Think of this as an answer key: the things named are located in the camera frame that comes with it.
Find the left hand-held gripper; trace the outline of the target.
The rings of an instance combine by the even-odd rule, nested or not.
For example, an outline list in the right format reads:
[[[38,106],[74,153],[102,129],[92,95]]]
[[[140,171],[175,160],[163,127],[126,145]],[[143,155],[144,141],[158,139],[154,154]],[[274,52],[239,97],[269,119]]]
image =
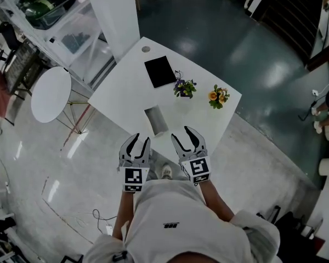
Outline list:
[[[118,154],[123,192],[140,192],[150,171],[150,138],[145,140],[141,154],[132,160],[131,151],[138,141],[138,137],[139,133],[129,137],[121,146]]]

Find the person's white shoe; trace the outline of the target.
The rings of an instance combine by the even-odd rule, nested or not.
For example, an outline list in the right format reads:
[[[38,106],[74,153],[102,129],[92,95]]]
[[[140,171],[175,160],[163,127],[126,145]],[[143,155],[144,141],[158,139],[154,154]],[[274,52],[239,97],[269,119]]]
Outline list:
[[[172,180],[172,168],[168,163],[162,166],[161,179]]]

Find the orange potted flowers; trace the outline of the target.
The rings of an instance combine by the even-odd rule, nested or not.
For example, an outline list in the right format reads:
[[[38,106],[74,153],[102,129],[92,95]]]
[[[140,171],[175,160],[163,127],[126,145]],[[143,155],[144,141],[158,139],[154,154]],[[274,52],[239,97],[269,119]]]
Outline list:
[[[213,109],[220,110],[223,105],[229,100],[230,94],[227,88],[218,87],[217,84],[214,85],[213,90],[208,93],[209,105]]]

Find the purple potted flowers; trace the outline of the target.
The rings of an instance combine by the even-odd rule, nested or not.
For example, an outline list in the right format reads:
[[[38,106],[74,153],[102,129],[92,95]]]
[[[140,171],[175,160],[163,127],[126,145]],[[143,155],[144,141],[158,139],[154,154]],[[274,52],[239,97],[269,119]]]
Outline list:
[[[176,97],[191,99],[193,97],[193,93],[196,92],[196,85],[197,83],[193,80],[185,81],[178,78],[173,89],[174,95]]]

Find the white square table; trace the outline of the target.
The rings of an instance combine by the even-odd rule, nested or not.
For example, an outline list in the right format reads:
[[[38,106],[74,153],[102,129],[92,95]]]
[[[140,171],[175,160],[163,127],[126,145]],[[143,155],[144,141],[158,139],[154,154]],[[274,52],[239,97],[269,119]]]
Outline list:
[[[151,50],[143,53],[141,48]],[[176,97],[174,85],[154,88],[144,62],[166,56],[172,69],[180,70],[184,79],[197,83],[192,99]],[[209,105],[208,93],[214,85],[227,88],[229,100],[220,110]],[[176,163],[179,157],[171,141],[178,137],[186,149],[192,144],[184,126],[197,130],[205,139],[212,154],[220,142],[238,104],[241,94],[233,87],[184,56],[143,37],[106,76],[89,99],[89,104],[139,140],[151,139],[151,148]],[[168,131],[153,137],[144,110],[158,105],[168,125]]]

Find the person's white shirt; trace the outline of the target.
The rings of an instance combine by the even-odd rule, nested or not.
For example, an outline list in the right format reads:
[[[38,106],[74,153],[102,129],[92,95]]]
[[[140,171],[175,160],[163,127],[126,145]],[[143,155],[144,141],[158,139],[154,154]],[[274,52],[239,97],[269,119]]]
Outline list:
[[[133,196],[133,211],[123,240],[101,235],[83,263],[113,263],[124,250],[127,263],[273,263],[279,250],[273,224],[244,210],[221,220],[188,181],[147,181]]]

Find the black cloth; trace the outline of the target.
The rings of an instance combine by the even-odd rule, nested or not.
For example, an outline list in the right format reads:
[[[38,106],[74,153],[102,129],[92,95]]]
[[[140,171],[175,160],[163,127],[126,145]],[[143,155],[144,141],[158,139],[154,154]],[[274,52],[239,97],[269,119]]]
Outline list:
[[[144,62],[154,88],[176,82],[175,74],[166,56]]]

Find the round white side table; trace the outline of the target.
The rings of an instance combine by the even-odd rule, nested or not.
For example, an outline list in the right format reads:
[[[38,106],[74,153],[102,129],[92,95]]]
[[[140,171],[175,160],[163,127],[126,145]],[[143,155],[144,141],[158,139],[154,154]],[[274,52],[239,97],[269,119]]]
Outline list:
[[[89,97],[72,88],[72,77],[63,67],[46,70],[36,82],[31,96],[31,111],[40,123],[50,123],[63,114],[70,133],[84,135],[92,114]]]

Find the black office chair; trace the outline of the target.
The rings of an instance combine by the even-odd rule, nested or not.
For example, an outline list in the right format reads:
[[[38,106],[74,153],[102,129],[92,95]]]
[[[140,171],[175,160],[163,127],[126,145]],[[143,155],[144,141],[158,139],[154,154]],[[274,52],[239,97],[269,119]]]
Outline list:
[[[312,239],[323,223],[323,219],[321,219],[318,224],[311,226],[307,224],[305,214],[297,216],[292,211],[288,211],[280,216],[280,213],[281,207],[275,205],[267,215],[258,212],[256,216],[275,225],[280,233],[295,233],[307,239]]]

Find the white metal shelving rack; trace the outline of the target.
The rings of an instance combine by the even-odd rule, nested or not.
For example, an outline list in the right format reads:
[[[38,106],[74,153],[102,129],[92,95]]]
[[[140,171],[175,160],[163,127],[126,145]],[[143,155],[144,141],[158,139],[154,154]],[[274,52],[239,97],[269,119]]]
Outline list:
[[[0,0],[9,23],[95,91],[116,65],[90,0]]]

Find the clear plastic storage bin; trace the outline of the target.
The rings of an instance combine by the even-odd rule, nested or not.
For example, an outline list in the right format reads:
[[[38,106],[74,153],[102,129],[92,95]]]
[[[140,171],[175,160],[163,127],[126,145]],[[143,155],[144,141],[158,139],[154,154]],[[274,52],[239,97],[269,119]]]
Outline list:
[[[75,55],[82,47],[100,35],[101,28],[92,12],[77,14],[77,18],[68,21],[53,37],[57,44]]]

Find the dark wooden side table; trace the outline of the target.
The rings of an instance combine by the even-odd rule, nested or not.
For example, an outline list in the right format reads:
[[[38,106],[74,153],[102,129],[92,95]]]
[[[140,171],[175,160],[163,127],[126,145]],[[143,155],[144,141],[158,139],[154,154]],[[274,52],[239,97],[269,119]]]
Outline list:
[[[3,72],[8,93],[14,95],[22,91],[32,95],[30,89],[44,68],[40,50],[31,42],[24,41]]]

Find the dark wooden staircase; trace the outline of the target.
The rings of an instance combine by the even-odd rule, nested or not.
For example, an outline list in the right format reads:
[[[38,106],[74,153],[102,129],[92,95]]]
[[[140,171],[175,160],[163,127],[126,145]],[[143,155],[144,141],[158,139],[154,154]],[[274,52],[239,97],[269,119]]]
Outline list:
[[[311,58],[322,0],[261,0],[252,18],[277,33],[303,63]]]

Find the dark green helmet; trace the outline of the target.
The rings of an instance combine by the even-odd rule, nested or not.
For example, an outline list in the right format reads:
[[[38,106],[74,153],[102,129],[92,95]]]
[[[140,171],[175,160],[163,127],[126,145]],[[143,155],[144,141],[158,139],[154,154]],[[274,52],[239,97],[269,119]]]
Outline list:
[[[55,8],[50,0],[37,0],[26,7],[25,17],[29,22],[36,22]]]

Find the black bin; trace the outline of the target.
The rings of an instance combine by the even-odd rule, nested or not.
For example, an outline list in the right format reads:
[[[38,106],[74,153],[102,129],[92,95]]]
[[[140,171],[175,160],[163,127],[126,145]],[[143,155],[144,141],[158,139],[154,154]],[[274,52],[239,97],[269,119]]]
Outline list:
[[[0,34],[3,36],[10,50],[17,50],[21,42],[18,41],[13,26],[8,22],[0,24]]]

